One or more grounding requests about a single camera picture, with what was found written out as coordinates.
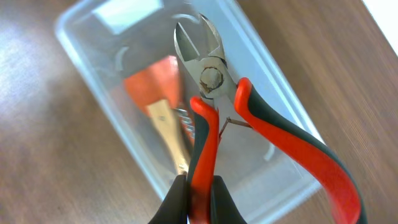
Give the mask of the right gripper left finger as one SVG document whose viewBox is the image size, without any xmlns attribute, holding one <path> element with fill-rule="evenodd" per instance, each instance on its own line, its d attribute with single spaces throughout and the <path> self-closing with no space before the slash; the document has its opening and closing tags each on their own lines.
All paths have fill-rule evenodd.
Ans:
<svg viewBox="0 0 398 224">
<path fill-rule="evenodd" d="M 187 176 L 177 175 L 149 224 L 187 224 L 187 204 Z"/>
</svg>

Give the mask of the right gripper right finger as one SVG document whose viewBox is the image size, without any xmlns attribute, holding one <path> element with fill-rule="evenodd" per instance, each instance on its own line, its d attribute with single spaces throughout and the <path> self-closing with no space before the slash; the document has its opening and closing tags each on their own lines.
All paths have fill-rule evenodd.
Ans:
<svg viewBox="0 0 398 224">
<path fill-rule="evenodd" d="M 211 186 L 210 220 L 211 224 L 246 224 L 219 175 L 214 176 Z"/>
</svg>

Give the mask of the orange bit holder strip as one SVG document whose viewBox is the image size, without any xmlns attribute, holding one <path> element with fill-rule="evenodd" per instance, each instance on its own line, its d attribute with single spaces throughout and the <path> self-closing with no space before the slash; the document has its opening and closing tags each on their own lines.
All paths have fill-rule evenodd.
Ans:
<svg viewBox="0 0 398 224">
<path fill-rule="evenodd" d="M 184 108 L 176 108 L 182 128 L 192 145 L 195 143 L 195 125 L 190 113 Z"/>
</svg>

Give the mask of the orange scraper wooden handle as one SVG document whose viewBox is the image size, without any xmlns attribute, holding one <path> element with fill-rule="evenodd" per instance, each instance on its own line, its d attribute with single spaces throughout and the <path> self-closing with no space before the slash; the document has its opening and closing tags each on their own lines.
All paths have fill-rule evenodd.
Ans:
<svg viewBox="0 0 398 224">
<path fill-rule="evenodd" d="M 177 174 L 187 174 L 189 158 L 176 109 L 182 99 L 181 79 L 175 56 L 165 58 L 123 80 L 133 103 L 150 119 L 164 141 Z"/>
</svg>

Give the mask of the red black cutting pliers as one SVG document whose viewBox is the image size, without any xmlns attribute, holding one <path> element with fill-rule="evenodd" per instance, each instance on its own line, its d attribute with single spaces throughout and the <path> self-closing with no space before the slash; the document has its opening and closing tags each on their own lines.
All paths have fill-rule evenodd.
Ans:
<svg viewBox="0 0 398 224">
<path fill-rule="evenodd" d="M 187 177 L 189 220 L 211 223 L 211 186 L 223 132 L 215 100 L 226 96 L 249 127 L 316 178 L 331 202 L 336 223 L 366 223 L 362 196 L 342 162 L 324 143 L 268 105 L 248 78 L 234 81 L 219 32 L 204 15 L 199 20 L 207 40 L 205 57 L 200 56 L 183 25 L 177 24 L 174 29 L 175 51 L 200 90 L 190 99 L 195 143 Z"/>
</svg>

